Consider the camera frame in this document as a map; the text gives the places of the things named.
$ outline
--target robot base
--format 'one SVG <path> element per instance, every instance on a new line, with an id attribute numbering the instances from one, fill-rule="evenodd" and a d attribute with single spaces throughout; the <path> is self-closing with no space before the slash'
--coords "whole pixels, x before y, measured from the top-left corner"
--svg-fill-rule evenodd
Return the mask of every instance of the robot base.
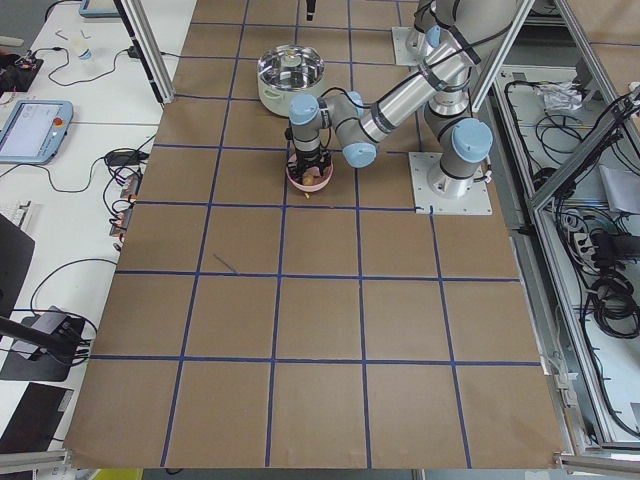
<path id="1" fill-rule="evenodd" d="M 396 65 L 413 67 L 418 65 L 417 50 L 407 48 L 407 38 L 411 35 L 413 27 L 392 27 L 393 51 L 396 56 Z"/>
<path id="2" fill-rule="evenodd" d="M 427 182 L 427 173 L 431 165 L 440 161 L 440 153 L 409 153 L 413 199 L 416 213 L 435 215 L 491 215 L 491 201 L 484 182 L 473 183 L 469 192 L 462 198 L 449 200 L 431 190 Z M 477 177 L 482 176 L 478 167 Z"/>

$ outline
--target blue joint cap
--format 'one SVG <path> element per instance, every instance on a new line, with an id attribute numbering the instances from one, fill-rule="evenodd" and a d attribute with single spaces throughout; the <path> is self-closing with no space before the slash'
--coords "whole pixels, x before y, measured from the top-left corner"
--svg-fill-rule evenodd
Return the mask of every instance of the blue joint cap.
<path id="1" fill-rule="evenodd" d="M 352 143 L 342 149 L 344 158 L 353 168 L 366 167 L 376 159 L 375 145 L 370 143 Z"/>
<path id="2" fill-rule="evenodd" d="M 289 120 L 293 125 L 306 125 L 316 118 L 319 109 L 316 97 L 308 93 L 302 93 L 291 100 Z"/>
<path id="3" fill-rule="evenodd" d="M 433 48 L 436 48 L 440 45 L 440 27 L 435 25 L 427 30 L 427 43 L 431 45 Z"/>
<path id="4" fill-rule="evenodd" d="M 353 100 L 353 103 L 357 103 L 358 105 L 364 105 L 364 103 L 362 103 L 362 97 L 358 92 L 349 92 L 347 93 L 347 95 L 351 100 Z M 364 108 L 356 107 L 356 115 L 358 115 L 358 118 L 364 115 Z"/>
<path id="5" fill-rule="evenodd" d="M 465 118 L 453 127 L 451 143 L 456 153 L 468 163 L 479 163 L 489 155 L 493 134 L 477 118 Z"/>

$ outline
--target white pot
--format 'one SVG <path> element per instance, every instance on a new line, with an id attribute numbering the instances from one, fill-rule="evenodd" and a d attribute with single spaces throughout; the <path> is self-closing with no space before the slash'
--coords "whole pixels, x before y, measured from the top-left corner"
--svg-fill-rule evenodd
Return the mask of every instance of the white pot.
<path id="1" fill-rule="evenodd" d="M 258 61 L 260 101 L 277 115 L 289 116 L 289 105 L 296 95 L 319 97 L 325 90 L 324 61 L 311 47 L 281 45 Z"/>

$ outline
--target tablet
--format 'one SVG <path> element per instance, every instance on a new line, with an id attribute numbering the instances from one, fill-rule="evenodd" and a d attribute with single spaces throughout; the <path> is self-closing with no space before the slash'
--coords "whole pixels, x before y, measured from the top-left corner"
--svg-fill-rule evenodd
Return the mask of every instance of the tablet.
<path id="1" fill-rule="evenodd" d="M 60 100 L 20 100 L 0 133 L 0 163 L 40 164 L 51 160 L 73 118 Z"/>
<path id="2" fill-rule="evenodd" d="M 113 0 L 82 0 L 81 16 L 86 18 L 119 17 Z"/>

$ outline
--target pink bowl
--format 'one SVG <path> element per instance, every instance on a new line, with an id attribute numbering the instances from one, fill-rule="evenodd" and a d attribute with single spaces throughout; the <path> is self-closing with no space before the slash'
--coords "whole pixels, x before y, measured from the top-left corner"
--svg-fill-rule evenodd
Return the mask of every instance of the pink bowl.
<path id="1" fill-rule="evenodd" d="M 289 161 L 287 163 L 288 164 L 293 163 L 295 165 L 296 156 L 292 155 L 289 158 Z M 303 185 L 301 183 L 296 182 L 293 178 L 291 178 L 288 168 L 286 169 L 286 171 L 287 171 L 287 178 L 289 179 L 289 181 L 294 187 L 296 187 L 298 190 L 302 192 L 311 193 L 311 192 L 317 192 L 318 190 L 322 190 L 327 185 L 327 183 L 329 183 L 329 180 L 331 180 L 331 175 L 333 175 L 333 165 L 329 165 L 327 168 L 324 169 L 324 175 L 320 175 L 320 170 L 318 169 L 318 167 L 312 167 L 308 169 L 305 173 L 313 175 L 313 185 Z"/>

